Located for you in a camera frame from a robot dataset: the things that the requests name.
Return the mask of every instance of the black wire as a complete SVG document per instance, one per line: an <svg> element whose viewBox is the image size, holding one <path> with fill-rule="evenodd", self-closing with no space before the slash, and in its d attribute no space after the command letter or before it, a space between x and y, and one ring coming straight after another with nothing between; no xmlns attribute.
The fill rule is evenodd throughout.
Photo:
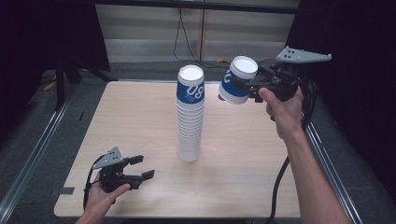
<svg viewBox="0 0 396 224"><path fill-rule="evenodd" d="M205 62L198 61L197 59L195 59L195 57L194 57L194 55L193 55L193 53L191 51L191 48L190 48L189 39L187 38L186 28L184 27L183 17L181 15L181 8L178 9L178 15L179 15L179 19L178 19L178 25L177 25L177 35L176 35L176 38L175 38L175 45L174 45L175 58L178 59L181 62L196 62L196 63L200 64L201 66L203 66L205 68L228 68L228 67L225 67L225 66L215 65L215 64L212 64L212 63L205 63ZM181 24L181 27L183 29L184 37L185 37L186 42L187 42L187 47L189 49L190 55L193 58L193 60L181 60L176 55L176 47L177 47L177 40L178 40L180 24Z"/></svg>
<svg viewBox="0 0 396 224"><path fill-rule="evenodd" d="M308 126L309 120L311 120L312 114L314 113L318 95L318 87L312 79L302 82L300 87L304 96L302 125L303 130L305 130Z"/></svg>
<svg viewBox="0 0 396 224"><path fill-rule="evenodd" d="M96 164L104 156L105 155L100 156L98 159L96 159L96 161L93 164ZM84 210L85 210L85 206L87 206L88 196L90 195L90 189L91 189L92 184L94 184L94 183L99 181L99 180L98 181L94 181L92 183L90 182L91 181L92 172L93 172L92 167L90 169L90 172L88 173L87 182L85 184L85 189L84 189L84 200L82 202L82 207L84 208Z"/></svg>
<svg viewBox="0 0 396 224"><path fill-rule="evenodd" d="M289 156L288 156L288 157L286 157L285 161L283 162L283 165L280 168L279 174L277 174L276 181L275 181L275 184L274 184L274 189L273 189L271 215L270 215L270 217L267 219L267 221L264 224L276 223L276 222L274 222L274 218L275 218L275 213L276 213L276 195L277 195L277 190L279 189L280 180L282 179L283 174L285 174L285 171L288 168L289 162L290 161L289 161Z"/></svg>

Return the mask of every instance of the metal frame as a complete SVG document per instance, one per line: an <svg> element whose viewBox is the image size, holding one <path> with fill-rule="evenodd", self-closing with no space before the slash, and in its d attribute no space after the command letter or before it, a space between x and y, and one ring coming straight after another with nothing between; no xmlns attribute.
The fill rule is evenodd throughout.
<svg viewBox="0 0 396 224"><path fill-rule="evenodd" d="M195 1L150 1L150 0L58 0L60 2L76 4L96 4L111 6L131 6L131 7L173 7L173 8L192 8L192 9L209 9L223 11L246 11L246 12L265 12L277 14L299 14L299 13L319 13L324 10L321 8L298 8L298 7L271 7L259 5L244 4L225 4L225 3L208 3Z"/></svg>
<svg viewBox="0 0 396 224"><path fill-rule="evenodd" d="M64 104L52 115L52 118L50 119L46 130L43 132L37 144L35 145L35 148L33 149L29 159L24 164L20 173L18 174L12 185L9 187L6 195L0 202L0 224L7 223L9 217L14 211L14 208L17 205L17 202L19 201L21 195L23 194L23 191L25 190L31 176L33 175L35 168L39 164L48 143L54 135L59 123L61 122L62 117L64 116L64 112L69 106L70 99L72 98L76 87L77 85L73 86L71 93L69 97L67 97Z"/></svg>
<svg viewBox="0 0 396 224"><path fill-rule="evenodd" d="M341 205L344 207L344 210L349 217L349 221L354 224L361 224L361 217L358 214L358 211L353 203L352 199L349 197L346 188L344 187L343 182L340 179L340 176L335 171L334 166L332 165L332 160L323 143L321 142L319 135L314 127L314 124L310 122L305 131L306 135L309 137L314 152L316 152L318 156L318 160L322 166L323 171L325 172L332 189L338 197Z"/></svg>

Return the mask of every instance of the dark background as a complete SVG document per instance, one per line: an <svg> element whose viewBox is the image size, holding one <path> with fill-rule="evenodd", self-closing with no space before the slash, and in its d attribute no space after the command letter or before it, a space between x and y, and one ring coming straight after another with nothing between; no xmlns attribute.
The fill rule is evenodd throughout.
<svg viewBox="0 0 396 224"><path fill-rule="evenodd" d="M73 59L109 71L105 40L94 5L2 1L0 141L23 116L43 73L55 69L61 57L72 58L64 64L69 77L82 67Z"/></svg>
<svg viewBox="0 0 396 224"><path fill-rule="evenodd" d="M396 201L395 3L321 3L322 16L296 17L288 44L332 54L329 63L310 66L310 75L341 131Z"/></svg>

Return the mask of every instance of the blue cup label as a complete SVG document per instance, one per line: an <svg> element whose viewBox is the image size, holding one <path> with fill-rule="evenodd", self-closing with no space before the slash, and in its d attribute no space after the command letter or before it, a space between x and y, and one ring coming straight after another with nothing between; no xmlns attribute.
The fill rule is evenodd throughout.
<svg viewBox="0 0 396 224"><path fill-rule="evenodd" d="M197 104L205 98L205 83L196 86L185 86L177 82L177 99L185 104Z"/></svg>
<svg viewBox="0 0 396 224"><path fill-rule="evenodd" d="M221 81L221 85L222 85L223 89L225 91L227 91L228 93L230 93L231 95L236 96L236 97L247 96L248 91L237 89L231 85L231 83L230 83L231 77L238 77L238 76L236 74L234 74L233 71L231 71L231 69L229 69L227 71L227 73L225 74L224 79Z"/></svg>

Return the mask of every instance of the metal bracket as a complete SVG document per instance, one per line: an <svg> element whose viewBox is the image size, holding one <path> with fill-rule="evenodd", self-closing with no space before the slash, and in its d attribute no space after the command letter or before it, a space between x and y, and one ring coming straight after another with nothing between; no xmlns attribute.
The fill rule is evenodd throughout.
<svg viewBox="0 0 396 224"><path fill-rule="evenodd" d="M120 153L119 148L113 147L111 150L107 152L107 154L101 160L99 160L96 164L93 165L92 169L96 170L99 168L120 163L122 161L123 161L123 157Z"/></svg>
<svg viewBox="0 0 396 224"><path fill-rule="evenodd" d="M304 51L303 49L292 49L286 46L280 53L276 56L276 60L282 63L318 63L330 61L332 55L324 55L313 53L309 51Z"/></svg>

